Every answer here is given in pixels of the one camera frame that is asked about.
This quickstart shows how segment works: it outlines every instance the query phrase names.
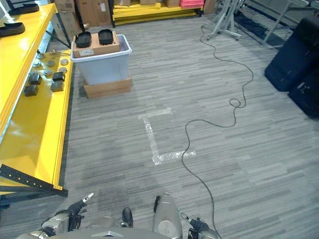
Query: black suitcase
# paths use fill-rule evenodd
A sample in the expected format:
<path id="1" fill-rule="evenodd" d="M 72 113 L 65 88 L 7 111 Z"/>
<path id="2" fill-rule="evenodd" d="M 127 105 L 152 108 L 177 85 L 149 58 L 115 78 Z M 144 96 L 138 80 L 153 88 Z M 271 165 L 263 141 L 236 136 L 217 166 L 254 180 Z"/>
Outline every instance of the black suitcase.
<path id="1" fill-rule="evenodd" d="M 306 17 L 265 70 L 279 91 L 289 91 L 301 82 L 319 55 L 319 17 Z"/>
<path id="2" fill-rule="evenodd" d="M 319 117 L 319 68 L 318 65 L 306 75 L 304 80 L 294 87 L 289 97 L 310 117 Z"/>

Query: power cord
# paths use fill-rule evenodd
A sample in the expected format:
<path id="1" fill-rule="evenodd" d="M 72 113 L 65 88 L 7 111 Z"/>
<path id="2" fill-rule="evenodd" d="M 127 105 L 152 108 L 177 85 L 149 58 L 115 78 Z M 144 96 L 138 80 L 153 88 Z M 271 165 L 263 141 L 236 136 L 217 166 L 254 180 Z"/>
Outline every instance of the power cord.
<path id="1" fill-rule="evenodd" d="M 234 115 L 234 122 L 231 124 L 231 125 L 219 125 L 219 124 L 216 124 L 216 123 L 213 123 L 213 122 L 210 122 L 208 120 L 205 120 L 205 119 L 193 119 L 189 122 L 187 122 L 187 124 L 185 125 L 185 133 L 186 133 L 186 136 L 187 136 L 187 140 L 188 140 L 188 146 L 187 148 L 185 149 L 185 151 L 183 152 L 183 154 L 181 155 L 181 162 L 183 164 L 183 166 L 185 167 L 185 169 L 191 173 L 193 176 L 195 176 L 204 186 L 205 188 L 207 189 L 209 195 L 210 195 L 210 198 L 211 198 L 211 202 L 212 202 L 212 224 L 213 224 L 213 229 L 216 231 L 217 235 L 219 236 L 220 239 L 222 239 L 221 235 L 219 234 L 219 232 L 217 231 L 216 229 L 216 225 L 215 225 L 215 221 L 214 221 L 214 211 L 215 211 L 215 203 L 214 203 L 214 198 L 213 198 L 213 195 L 211 194 L 208 186 L 206 185 L 206 183 L 199 177 L 197 176 L 195 173 L 193 173 L 186 165 L 185 165 L 185 162 L 184 162 L 184 155 L 186 154 L 186 152 L 189 150 L 189 147 L 190 147 L 190 138 L 189 138 L 189 135 L 188 135 L 188 132 L 187 132 L 187 126 L 192 123 L 192 122 L 195 122 L 195 121 L 201 121 L 201 122 L 205 122 L 205 123 L 208 123 L 208 124 L 211 124 L 213 126 L 216 126 L 216 127 L 220 127 L 220 128 L 231 128 L 233 126 L 236 125 L 237 121 L 236 121 L 236 114 L 235 114 L 235 111 L 237 109 L 242 109 L 242 108 L 245 108 L 246 105 L 247 105 L 247 102 L 246 102 L 246 96 L 245 96 L 245 86 L 247 86 L 249 83 L 251 83 L 253 80 L 254 80 L 254 72 L 244 63 L 240 63 L 240 62 L 237 62 L 237 61 L 232 61 L 232 60 L 224 60 L 224 59 L 221 59 L 219 57 L 217 57 L 215 55 L 216 53 L 216 47 L 214 45 L 211 45 L 211 44 L 208 44 L 207 42 L 204 42 L 202 39 L 204 38 L 205 36 L 205 32 L 203 30 L 203 26 L 201 27 L 201 31 L 203 33 L 203 35 L 201 36 L 201 38 L 199 39 L 199 41 L 205 45 L 208 45 L 208 46 L 211 46 L 214 48 L 214 52 L 213 52 L 213 55 L 214 57 L 219 60 L 219 61 L 225 61 L 225 62 L 233 62 L 233 63 L 236 63 L 236 64 L 239 64 L 239 65 L 243 65 L 245 66 L 250 72 L 251 72 L 251 79 L 246 82 L 243 86 L 242 86 L 242 94 L 243 94 L 243 99 L 244 99 L 244 102 L 242 103 L 239 99 L 237 98 L 231 98 L 229 100 L 229 104 L 234 108 L 233 109 L 233 115 Z"/>

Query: yellow metal rack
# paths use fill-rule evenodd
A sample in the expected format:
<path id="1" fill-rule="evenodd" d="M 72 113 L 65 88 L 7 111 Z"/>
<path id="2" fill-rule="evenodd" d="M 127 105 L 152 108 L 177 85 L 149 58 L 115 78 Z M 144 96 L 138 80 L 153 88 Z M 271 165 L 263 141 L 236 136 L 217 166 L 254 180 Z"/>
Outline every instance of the yellow metal rack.
<path id="1" fill-rule="evenodd" d="M 0 39 L 1 65 L 1 133 L 0 142 L 0 195 L 5 204 L 8 194 L 15 192 L 48 192 L 67 196 L 59 185 L 64 134 L 72 76 L 70 50 L 46 53 L 38 60 L 41 66 L 31 68 L 44 32 L 56 11 L 54 4 L 40 6 L 40 11 L 19 15 L 6 21 L 23 22 L 25 32 Z M 67 59 L 67 65 L 60 60 Z M 47 61 L 54 65 L 47 66 Z M 64 90 L 52 92 L 52 75 L 65 67 Z M 31 71 L 42 77 L 36 96 L 18 98 L 25 79 Z M 45 77 L 44 70 L 52 71 Z"/>
<path id="2" fill-rule="evenodd" d="M 197 15 L 200 8 L 167 7 L 163 3 L 155 5 L 132 4 L 130 6 L 115 5 L 113 9 L 113 21 L 115 25 L 133 22 L 151 21 L 167 18 Z"/>

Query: label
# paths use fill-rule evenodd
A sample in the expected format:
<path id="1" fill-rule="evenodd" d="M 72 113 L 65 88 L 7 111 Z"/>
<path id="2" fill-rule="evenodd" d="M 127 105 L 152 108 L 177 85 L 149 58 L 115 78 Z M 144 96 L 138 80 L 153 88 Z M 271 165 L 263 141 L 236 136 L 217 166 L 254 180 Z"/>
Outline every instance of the label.
<path id="1" fill-rule="evenodd" d="M 82 51 L 79 51 L 79 53 L 80 53 L 80 56 L 89 56 L 94 54 L 92 49 L 82 50 Z"/>
<path id="2" fill-rule="evenodd" d="M 101 3 L 100 6 L 101 6 L 101 11 L 106 11 L 106 9 L 105 9 L 105 3 Z"/>

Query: metal disc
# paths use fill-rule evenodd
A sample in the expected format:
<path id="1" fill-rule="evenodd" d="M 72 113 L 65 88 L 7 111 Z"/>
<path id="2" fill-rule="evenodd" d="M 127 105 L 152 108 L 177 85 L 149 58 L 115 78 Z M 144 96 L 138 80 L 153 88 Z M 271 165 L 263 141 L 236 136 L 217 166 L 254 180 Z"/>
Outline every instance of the metal disc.
<path id="1" fill-rule="evenodd" d="M 41 66 L 41 62 L 39 62 L 39 61 L 36 61 L 36 62 L 34 62 L 34 64 L 33 64 L 33 67 L 34 68 L 38 68 L 38 67 L 40 67 Z"/>
<path id="2" fill-rule="evenodd" d="M 62 66 L 65 66 L 65 65 L 69 64 L 69 61 L 68 61 L 68 59 L 62 59 L 60 61 L 60 63 L 61 63 Z"/>
<path id="3" fill-rule="evenodd" d="M 50 71 L 50 70 L 45 70 L 45 71 L 43 72 L 43 74 L 44 74 L 46 77 L 48 77 L 48 76 L 52 75 L 52 71 Z"/>
<path id="4" fill-rule="evenodd" d="M 48 61 L 47 63 L 46 63 L 46 65 L 48 66 L 48 67 L 51 67 L 51 66 L 54 66 L 54 61 Z"/>
<path id="5" fill-rule="evenodd" d="M 65 67 L 60 67 L 59 72 L 63 72 L 65 74 L 68 72 L 68 70 Z"/>

